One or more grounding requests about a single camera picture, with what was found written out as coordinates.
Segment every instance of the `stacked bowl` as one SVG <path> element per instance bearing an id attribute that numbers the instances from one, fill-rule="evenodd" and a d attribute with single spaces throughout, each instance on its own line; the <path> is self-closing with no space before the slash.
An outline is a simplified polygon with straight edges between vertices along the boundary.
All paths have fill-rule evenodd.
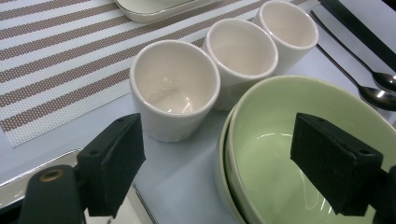
<path id="1" fill-rule="evenodd" d="M 267 78 L 233 108 L 219 137 L 216 184 L 224 205 L 240 223 L 372 223 L 336 215 L 290 159 L 296 113 L 314 115 L 352 134 L 396 164 L 396 131 L 361 99 L 312 77 Z"/>

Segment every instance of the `striped placemat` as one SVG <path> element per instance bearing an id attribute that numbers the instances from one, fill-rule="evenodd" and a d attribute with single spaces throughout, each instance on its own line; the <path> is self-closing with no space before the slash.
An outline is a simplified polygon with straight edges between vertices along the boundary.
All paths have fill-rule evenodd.
<path id="1" fill-rule="evenodd" d="M 0 126 L 13 147 L 59 127 L 130 92 L 130 65 L 146 45 L 201 47 L 214 22 L 251 19 L 263 2 L 222 0 L 140 24 L 111 0 L 0 0 Z"/>

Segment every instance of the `white ceramic cup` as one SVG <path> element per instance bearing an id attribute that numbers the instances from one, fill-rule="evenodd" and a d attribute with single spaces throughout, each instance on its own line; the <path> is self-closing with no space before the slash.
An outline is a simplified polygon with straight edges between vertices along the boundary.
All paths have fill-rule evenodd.
<path id="1" fill-rule="evenodd" d="M 159 141 L 177 142 L 201 124 L 219 95 L 220 79 L 201 49 L 164 40 L 134 57 L 130 84 L 143 131 Z"/>
<path id="2" fill-rule="evenodd" d="M 253 22 L 275 41 L 279 53 L 275 75 L 287 73 L 318 43 L 318 27 L 309 15 L 292 3 L 268 1 Z"/>
<path id="3" fill-rule="evenodd" d="M 277 64 L 274 41 L 249 21 L 226 19 L 214 23 L 203 49 L 215 61 L 221 79 L 214 108 L 230 110 L 254 84 L 272 75 Z"/>

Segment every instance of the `spoon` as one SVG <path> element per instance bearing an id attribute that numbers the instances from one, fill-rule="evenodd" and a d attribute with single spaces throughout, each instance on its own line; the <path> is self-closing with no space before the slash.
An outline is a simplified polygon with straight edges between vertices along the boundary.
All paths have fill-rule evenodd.
<path id="1" fill-rule="evenodd" d="M 319 44 L 317 48 L 326 56 L 352 83 L 358 88 L 361 97 L 371 105 L 375 105 L 381 109 L 396 111 L 396 95 L 386 91 L 381 91 L 371 87 L 361 86 L 358 81 L 353 78 L 340 64 L 338 64 L 332 56 L 330 56 Z"/>
<path id="2" fill-rule="evenodd" d="M 375 72 L 367 63 L 365 63 L 361 58 L 359 58 L 352 50 L 350 50 L 346 45 L 344 45 L 330 30 L 326 27 L 326 25 L 318 18 L 314 11 L 311 10 L 312 19 L 324 30 L 327 34 L 329 34 L 339 45 L 341 45 L 352 57 L 354 57 L 363 67 L 365 67 L 373 76 L 376 83 L 380 86 L 391 90 L 396 91 L 396 76 L 392 76 L 386 73 L 378 73 Z"/>

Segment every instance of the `tableware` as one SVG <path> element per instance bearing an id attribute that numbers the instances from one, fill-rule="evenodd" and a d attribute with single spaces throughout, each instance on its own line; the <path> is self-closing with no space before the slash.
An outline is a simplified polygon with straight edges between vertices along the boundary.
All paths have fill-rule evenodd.
<path id="1" fill-rule="evenodd" d="M 290 159 L 297 112 L 324 118 L 384 154 L 382 169 L 396 159 L 396 130 L 356 96 L 312 77 L 271 77 L 253 86 L 233 112 L 226 141 L 226 175 L 249 223 L 372 223 L 336 215 Z"/>
<path id="2" fill-rule="evenodd" d="M 216 183 L 216 189 L 219 193 L 221 202 L 224 204 L 224 206 L 227 208 L 227 210 L 233 215 L 233 218 L 238 221 L 241 224 L 246 223 L 246 221 L 243 219 L 241 214 L 238 211 L 238 208 L 236 207 L 234 201 L 233 201 L 233 196 L 231 195 L 228 183 L 227 183 L 227 178 L 225 174 L 225 160 L 224 160 L 224 143 L 226 140 L 227 132 L 228 132 L 228 127 L 230 125 L 231 121 L 231 116 L 233 114 L 233 109 L 229 113 L 227 119 L 224 122 L 223 128 L 221 130 L 221 134 L 219 136 L 219 141 L 217 144 L 216 148 L 216 154 L 214 157 L 214 163 L 215 163 L 215 183 Z"/>
<path id="3" fill-rule="evenodd" d="M 148 23 L 208 4 L 213 0 L 114 0 L 114 2 L 131 21 Z"/>
<path id="4" fill-rule="evenodd" d="M 272 75 L 277 64 L 274 41 L 260 27 L 239 19 L 214 23 L 203 50 L 215 61 L 221 79 L 214 108 L 230 110 L 251 86 Z"/>
<path id="5" fill-rule="evenodd" d="M 288 72 L 318 43 L 318 27 L 315 22 L 292 3 L 276 0 L 265 2 L 253 22 L 276 43 L 279 62 L 275 75 Z"/>
<path id="6" fill-rule="evenodd" d="M 219 95 L 219 71 L 210 57 L 190 43 L 155 42 L 135 57 L 130 71 L 134 108 L 143 131 L 164 142 L 188 137 Z"/>
<path id="7" fill-rule="evenodd" d="M 374 89 L 371 87 L 362 86 L 353 78 L 341 65 L 339 65 L 319 44 L 317 48 L 358 88 L 361 97 L 369 104 L 381 109 L 396 111 L 396 95 Z"/>
<path id="8" fill-rule="evenodd" d="M 367 63 L 365 63 L 361 58 L 358 57 L 352 50 L 350 50 L 340 39 L 335 36 L 332 31 L 327 28 L 327 26 L 320 20 L 320 18 L 311 10 L 312 19 L 329 34 L 339 45 L 341 45 L 352 57 L 354 57 L 363 67 L 365 67 L 373 76 L 374 80 L 378 85 L 386 88 L 390 91 L 396 91 L 396 76 L 392 76 L 386 73 L 375 72 Z"/>

